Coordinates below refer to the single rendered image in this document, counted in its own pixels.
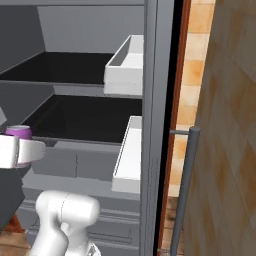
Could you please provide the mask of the purple soda can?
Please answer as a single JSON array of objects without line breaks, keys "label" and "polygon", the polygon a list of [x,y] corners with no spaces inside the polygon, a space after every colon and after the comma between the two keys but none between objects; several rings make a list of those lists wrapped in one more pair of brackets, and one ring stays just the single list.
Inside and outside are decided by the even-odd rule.
[{"label": "purple soda can", "polygon": [[18,136],[22,139],[30,140],[32,138],[31,128],[27,125],[12,125],[6,128],[7,135]]}]

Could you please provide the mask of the black fridge shelf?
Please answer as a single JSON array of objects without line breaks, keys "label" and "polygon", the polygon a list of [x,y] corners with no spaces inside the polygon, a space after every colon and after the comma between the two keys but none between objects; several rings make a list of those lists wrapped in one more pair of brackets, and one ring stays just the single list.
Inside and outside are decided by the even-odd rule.
[{"label": "black fridge shelf", "polygon": [[120,144],[129,118],[141,115],[141,99],[53,95],[23,124],[35,137]]},{"label": "black fridge shelf", "polygon": [[103,85],[111,53],[42,52],[0,75],[0,81]]}]

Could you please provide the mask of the grey fridge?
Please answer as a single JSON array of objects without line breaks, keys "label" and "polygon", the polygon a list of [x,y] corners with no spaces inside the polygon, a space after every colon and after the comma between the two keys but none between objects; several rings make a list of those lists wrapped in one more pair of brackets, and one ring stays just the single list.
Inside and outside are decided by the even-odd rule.
[{"label": "grey fridge", "polygon": [[[129,35],[142,35],[144,7],[139,3],[101,0],[0,0],[0,75],[42,52],[111,53]],[[0,81],[0,129],[23,122],[53,95],[141,99],[104,93],[104,84]],[[103,143],[35,137],[47,147],[57,142]],[[16,213],[28,240],[39,219],[33,210],[40,192],[58,189],[93,196],[102,213],[89,234],[103,256],[138,256],[139,203],[134,193],[115,192],[111,181],[35,174],[32,165],[0,173],[3,210]]]}]

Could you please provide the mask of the long white door bin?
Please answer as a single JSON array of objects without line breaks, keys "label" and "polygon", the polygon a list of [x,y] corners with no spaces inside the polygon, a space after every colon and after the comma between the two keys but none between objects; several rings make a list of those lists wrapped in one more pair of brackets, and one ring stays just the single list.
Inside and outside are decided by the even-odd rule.
[{"label": "long white door bin", "polygon": [[129,118],[112,178],[112,190],[140,193],[142,117]]}]

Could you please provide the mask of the grey fridge drawer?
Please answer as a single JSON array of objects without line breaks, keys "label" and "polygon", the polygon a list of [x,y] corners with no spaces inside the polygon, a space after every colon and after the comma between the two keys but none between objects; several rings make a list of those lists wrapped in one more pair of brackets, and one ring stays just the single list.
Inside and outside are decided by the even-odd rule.
[{"label": "grey fridge drawer", "polygon": [[32,168],[40,175],[111,181],[119,150],[119,144],[59,141]]}]

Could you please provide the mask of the grey fridge door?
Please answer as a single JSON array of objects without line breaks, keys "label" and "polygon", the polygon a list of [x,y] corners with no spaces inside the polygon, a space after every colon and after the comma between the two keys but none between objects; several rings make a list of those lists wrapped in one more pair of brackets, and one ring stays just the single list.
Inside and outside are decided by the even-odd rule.
[{"label": "grey fridge door", "polygon": [[155,256],[159,182],[165,171],[183,10],[190,0],[144,0],[138,256]]}]

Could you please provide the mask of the short white door bin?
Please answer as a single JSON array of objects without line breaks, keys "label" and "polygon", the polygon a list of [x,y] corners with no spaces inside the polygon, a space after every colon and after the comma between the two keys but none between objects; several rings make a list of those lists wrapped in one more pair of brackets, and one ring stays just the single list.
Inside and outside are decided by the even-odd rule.
[{"label": "short white door bin", "polygon": [[129,35],[105,65],[105,94],[143,94],[143,52],[144,36]]}]

